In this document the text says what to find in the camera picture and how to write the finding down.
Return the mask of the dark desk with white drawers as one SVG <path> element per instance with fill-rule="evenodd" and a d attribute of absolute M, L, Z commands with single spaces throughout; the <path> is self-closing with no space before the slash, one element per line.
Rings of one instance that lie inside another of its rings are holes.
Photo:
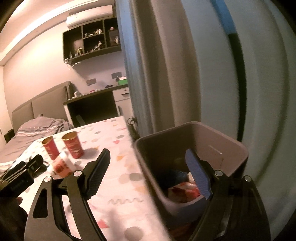
<path fill-rule="evenodd" d="M 128 86 L 118 85 L 96 90 L 63 103 L 66 116 L 74 127 L 123 116 L 134 117 Z"/>

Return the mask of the blue and beige curtains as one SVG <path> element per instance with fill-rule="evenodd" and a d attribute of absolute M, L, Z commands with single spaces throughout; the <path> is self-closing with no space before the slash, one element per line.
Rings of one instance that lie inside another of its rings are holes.
<path fill-rule="evenodd" d="M 246 145 L 272 238 L 295 213 L 295 32 L 282 1 L 116 1 L 141 136 L 200 121 Z"/>

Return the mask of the brown plastic trash bin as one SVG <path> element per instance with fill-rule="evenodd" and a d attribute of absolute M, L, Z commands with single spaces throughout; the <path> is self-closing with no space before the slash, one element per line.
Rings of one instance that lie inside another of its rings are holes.
<path fill-rule="evenodd" d="M 197 121 L 141 137 L 134 143 L 135 153 L 149 192 L 167 228 L 196 221 L 207 200 L 199 196 L 187 203 L 168 199 L 168 189 L 177 185 L 177 172 L 189 172 L 187 149 L 228 177 L 240 175 L 248 159 L 247 148 L 239 141 Z"/>

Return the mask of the green box on desk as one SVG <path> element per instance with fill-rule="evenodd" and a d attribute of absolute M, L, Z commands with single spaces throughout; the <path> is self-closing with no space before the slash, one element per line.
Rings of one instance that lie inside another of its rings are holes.
<path fill-rule="evenodd" d="M 118 84 L 119 85 L 126 85 L 127 84 L 127 78 L 126 77 L 119 78 Z"/>

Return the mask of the patterned pink tablecloth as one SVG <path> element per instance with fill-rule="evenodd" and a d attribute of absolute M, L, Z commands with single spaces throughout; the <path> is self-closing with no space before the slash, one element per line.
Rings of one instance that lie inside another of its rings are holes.
<path fill-rule="evenodd" d="M 124 117 L 75 128 L 84 150 L 69 159 L 82 170 L 106 148 L 111 161 L 90 209 L 107 240 L 170 240 L 149 194 Z"/>

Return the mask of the red wrapper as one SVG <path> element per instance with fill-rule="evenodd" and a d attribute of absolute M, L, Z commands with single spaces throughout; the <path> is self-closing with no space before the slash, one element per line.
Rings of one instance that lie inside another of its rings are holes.
<path fill-rule="evenodd" d="M 168 199 L 175 203 L 187 203 L 201 195 L 195 183 L 183 182 L 168 189 Z"/>

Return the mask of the red gold cup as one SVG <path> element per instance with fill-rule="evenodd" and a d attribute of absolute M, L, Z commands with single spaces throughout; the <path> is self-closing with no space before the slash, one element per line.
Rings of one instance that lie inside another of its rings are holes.
<path fill-rule="evenodd" d="M 84 155 L 84 151 L 76 131 L 64 134 L 62 140 L 74 159 L 78 159 Z"/>
<path fill-rule="evenodd" d="M 51 160 L 54 161 L 59 156 L 59 150 L 57 149 L 54 138 L 52 136 L 49 136 L 43 139 L 42 145 L 47 151 Z"/>

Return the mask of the bed with grey bedding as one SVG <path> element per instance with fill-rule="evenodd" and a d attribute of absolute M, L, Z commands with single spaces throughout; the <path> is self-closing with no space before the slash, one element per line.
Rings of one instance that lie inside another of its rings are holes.
<path fill-rule="evenodd" d="M 1 173 L 11 166 L 35 140 L 68 131 L 73 126 L 69 121 L 38 115 L 37 118 L 22 124 L 16 135 L 1 147 Z"/>

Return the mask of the dark wall display shelf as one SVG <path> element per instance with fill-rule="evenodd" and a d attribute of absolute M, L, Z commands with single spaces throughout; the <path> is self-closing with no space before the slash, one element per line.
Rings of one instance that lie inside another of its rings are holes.
<path fill-rule="evenodd" d="M 121 51 L 117 18 L 108 18 L 82 24 L 63 33 L 63 60 L 76 63 Z"/>

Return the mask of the padded brown headboard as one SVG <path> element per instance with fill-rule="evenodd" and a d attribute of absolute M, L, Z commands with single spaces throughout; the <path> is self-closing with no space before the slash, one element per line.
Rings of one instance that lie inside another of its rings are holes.
<path fill-rule="evenodd" d="M 14 132 L 29 120 L 42 114 L 48 118 L 67 120 L 64 102 L 73 96 L 73 88 L 70 81 L 56 85 L 45 92 L 33 97 L 21 104 L 11 113 Z"/>

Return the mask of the blue foam net sleeve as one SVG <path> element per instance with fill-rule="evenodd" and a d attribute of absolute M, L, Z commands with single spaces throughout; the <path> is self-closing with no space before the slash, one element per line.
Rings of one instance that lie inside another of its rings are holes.
<path fill-rule="evenodd" d="M 188 181 L 188 173 L 184 171 L 175 171 L 175 177 L 179 183 Z"/>

